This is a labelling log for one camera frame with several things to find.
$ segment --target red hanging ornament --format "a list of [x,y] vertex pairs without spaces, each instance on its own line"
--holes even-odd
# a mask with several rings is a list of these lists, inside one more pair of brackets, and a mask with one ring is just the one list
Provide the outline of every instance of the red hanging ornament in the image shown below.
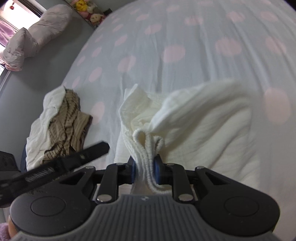
[[14,2],[12,3],[12,5],[9,7],[11,10],[13,10],[14,9]]

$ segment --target polka dot bed sheet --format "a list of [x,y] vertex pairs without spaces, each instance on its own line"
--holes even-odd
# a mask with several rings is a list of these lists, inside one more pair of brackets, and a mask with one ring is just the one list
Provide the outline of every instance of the polka dot bed sheet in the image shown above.
[[250,92],[262,191],[281,207],[275,233],[296,236],[296,12],[283,0],[139,0],[113,12],[81,49],[63,84],[93,123],[85,146],[107,141],[134,84],[147,92],[235,78]]

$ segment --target purple curtain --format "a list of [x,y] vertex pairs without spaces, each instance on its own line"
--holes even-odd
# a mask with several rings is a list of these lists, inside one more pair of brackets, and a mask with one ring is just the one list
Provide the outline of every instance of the purple curtain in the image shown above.
[[7,23],[0,19],[0,43],[6,47],[9,39],[16,33],[16,31]]

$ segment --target plush toy face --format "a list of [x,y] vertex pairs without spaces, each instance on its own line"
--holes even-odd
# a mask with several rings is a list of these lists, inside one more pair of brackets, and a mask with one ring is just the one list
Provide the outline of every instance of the plush toy face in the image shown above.
[[91,17],[90,17],[90,21],[91,21],[92,23],[98,22],[98,21],[100,21],[100,19],[101,19],[101,15],[98,14],[98,13],[94,13],[94,14],[92,14]]
[[84,0],[79,0],[78,2],[76,2],[77,11],[84,12],[87,10],[87,7],[88,6]]

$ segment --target circular cap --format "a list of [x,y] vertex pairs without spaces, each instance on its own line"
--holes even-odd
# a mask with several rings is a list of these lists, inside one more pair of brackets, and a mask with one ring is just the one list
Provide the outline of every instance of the circular cap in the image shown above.
[[259,205],[248,197],[232,197],[225,202],[225,209],[232,215],[248,217],[258,211]]
[[178,198],[180,201],[183,201],[183,202],[189,202],[189,201],[193,200],[193,196],[188,193],[181,194],[181,195],[179,195]]
[[58,197],[46,196],[36,199],[31,204],[31,210],[38,216],[48,217],[62,212],[66,204]]
[[99,196],[97,196],[97,200],[99,202],[108,202],[112,199],[112,197],[108,194],[101,194]]

